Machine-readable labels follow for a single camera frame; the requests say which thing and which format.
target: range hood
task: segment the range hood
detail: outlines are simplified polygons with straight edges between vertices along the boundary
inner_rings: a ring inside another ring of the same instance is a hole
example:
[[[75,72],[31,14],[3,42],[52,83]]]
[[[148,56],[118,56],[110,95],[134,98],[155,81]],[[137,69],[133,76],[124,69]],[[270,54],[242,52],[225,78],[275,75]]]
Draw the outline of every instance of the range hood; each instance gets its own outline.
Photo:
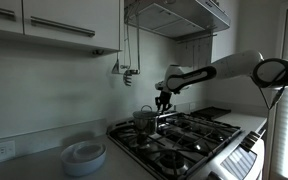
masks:
[[[230,19],[212,0],[128,0],[125,16],[141,29],[175,40],[202,32],[218,32],[230,27]]]

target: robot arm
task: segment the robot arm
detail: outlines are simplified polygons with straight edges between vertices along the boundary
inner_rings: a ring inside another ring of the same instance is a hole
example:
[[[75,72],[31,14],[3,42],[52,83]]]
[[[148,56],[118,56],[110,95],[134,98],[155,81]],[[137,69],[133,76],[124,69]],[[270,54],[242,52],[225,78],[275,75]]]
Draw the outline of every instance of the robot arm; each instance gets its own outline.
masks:
[[[155,88],[161,91],[160,96],[155,98],[155,103],[158,110],[163,106],[162,112],[164,112],[172,107],[170,104],[172,93],[178,94],[190,84],[213,78],[227,79],[237,76],[251,77],[260,88],[282,87],[284,90],[284,87],[288,86],[288,61],[283,59],[264,61],[259,52],[246,51],[224,57],[210,66],[186,74],[180,66],[171,65],[166,71],[164,81],[155,84]]]

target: metal pot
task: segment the metal pot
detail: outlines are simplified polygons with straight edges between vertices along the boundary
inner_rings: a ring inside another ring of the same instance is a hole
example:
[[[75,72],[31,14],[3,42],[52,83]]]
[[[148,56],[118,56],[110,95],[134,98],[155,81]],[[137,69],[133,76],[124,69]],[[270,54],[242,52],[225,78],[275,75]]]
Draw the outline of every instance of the metal pot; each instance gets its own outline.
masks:
[[[134,123],[136,129],[140,134],[151,135],[156,132],[157,122],[156,117],[158,113],[153,112],[152,108],[148,105],[142,107],[141,111],[136,111],[133,113]]]

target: gas stove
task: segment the gas stove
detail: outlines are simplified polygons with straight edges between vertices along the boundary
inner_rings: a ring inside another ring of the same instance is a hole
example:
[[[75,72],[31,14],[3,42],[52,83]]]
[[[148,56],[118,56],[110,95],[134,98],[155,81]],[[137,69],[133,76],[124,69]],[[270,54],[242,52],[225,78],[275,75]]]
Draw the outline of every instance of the gas stove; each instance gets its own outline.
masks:
[[[241,133],[240,127],[178,112],[156,121],[151,135],[140,134],[129,120],[111,127],[108,137],[157,179],[186,179]]]

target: countertop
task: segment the countertop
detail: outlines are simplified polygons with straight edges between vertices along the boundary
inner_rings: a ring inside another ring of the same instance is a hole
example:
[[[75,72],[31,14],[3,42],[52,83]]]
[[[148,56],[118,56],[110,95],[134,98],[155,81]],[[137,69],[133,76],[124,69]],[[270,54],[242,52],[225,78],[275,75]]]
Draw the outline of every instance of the countertop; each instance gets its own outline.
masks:
[[[216,120],[240,126],[245,130],[245,133],[259,131],[266,122],[265,117],[237,113],[230,113]],[[98,136],[92,140],[104,143],[107,147],[107,154],[103,166],[90,175],[79,178],[66,175],[60,160],[60,154],[65,147],[57,147],[0,163],[0,179],[154,179],[106,135]]]

